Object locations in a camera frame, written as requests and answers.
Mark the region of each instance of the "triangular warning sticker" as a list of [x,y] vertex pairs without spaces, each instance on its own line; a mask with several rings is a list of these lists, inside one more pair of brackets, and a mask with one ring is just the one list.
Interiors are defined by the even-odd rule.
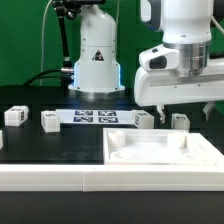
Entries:
[[96,54],[94,55],[94,57],[93,57],[92,60],[93,60],[93,61],[104,61],[104,59],[103,59],[103,55],[101,54],[100,50],[98,50],[98,51],[96,52]]

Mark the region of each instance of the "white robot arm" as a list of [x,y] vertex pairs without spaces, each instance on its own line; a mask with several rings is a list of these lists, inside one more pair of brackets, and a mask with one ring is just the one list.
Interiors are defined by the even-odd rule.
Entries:
[[81,8],[81,55],[69,89],[85,98],[110,98],[124,92],[116,61],[116,24],[97,5]]
[[[64,54],[63,73],[74,73],[70,93],[85,98],[111,98],[123,95],[120,65],[116,61],[116,23],[98,5],[106,0],[54,0],[61,29]],[[71,68],[64,16],[70,20],[81,16],[81,53]]]
[[209,59],[210,23],[223,0],[141,0],[147,26],[163,43],[140,54],[135,101],[140,106],[224,99],[224,59]]

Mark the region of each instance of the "metal bracket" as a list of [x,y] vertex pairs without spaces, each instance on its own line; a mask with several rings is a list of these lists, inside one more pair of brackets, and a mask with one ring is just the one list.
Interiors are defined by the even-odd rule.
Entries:
[[164,124],[166,120],[166,115],[163,113],[164,105],[157,105],[156,108],[158,113],[160,114],[160,122],[161,124]]
[[215,107],[215,101],[208,102],[205,105],[203,112],[205,113],[206,121],[208,121],[209,114],[211,113],[211,111],[213,110],[214,107]]

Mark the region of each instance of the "green backdrop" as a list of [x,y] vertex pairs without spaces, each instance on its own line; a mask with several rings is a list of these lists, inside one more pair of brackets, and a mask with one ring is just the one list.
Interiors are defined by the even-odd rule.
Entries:
[[[0,85],[20,85],[40,72],[41,25],[47,3],[48,0],[1,2]],[[151,32],[141,23],[139,3],[140,0],[120,0],[117,60],[126,87],[133,87],[139,53],[159,45],[162,38],[162,33]],[[107,0],[101,8],[115,18],[116,4],[116,0]],[[79,22],[79,19],[66,21],[73,62],[79,57]],[[224,51],[223,41],[221,33],[213,29],[211,51]],[[45,52],[45,70],[61,67],[59,27],[53,8],[47,16]],[[58,81],[44,80],[43,84],[57,85]]]

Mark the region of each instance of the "white block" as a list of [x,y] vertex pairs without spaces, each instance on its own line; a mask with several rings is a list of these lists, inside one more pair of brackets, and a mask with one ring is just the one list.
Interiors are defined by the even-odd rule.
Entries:
[[110,144],[115,148],[121,148],[125,146],[125,132],[124,131],[113,131],[108,132],[108,139]]
[[20,126],[28,118],[29,109],[27,106],[13,106],[5,111],[6,126]]
[[190,130],[190,121],[185,114],[172,114],[171,127],[177,130]]
[[167,136],[167,147],[170,149],[182,149],[185,147],[185,139],[185,133],[171,132]]
[[0,149],[3,147],[2,131],[0,131]]
[[139,129],[153,129],[154,117],[144,110],[133,110],[134,124]]
[[60,119],[55,111],[42,111],[41,125],[45,132],[60,132]]

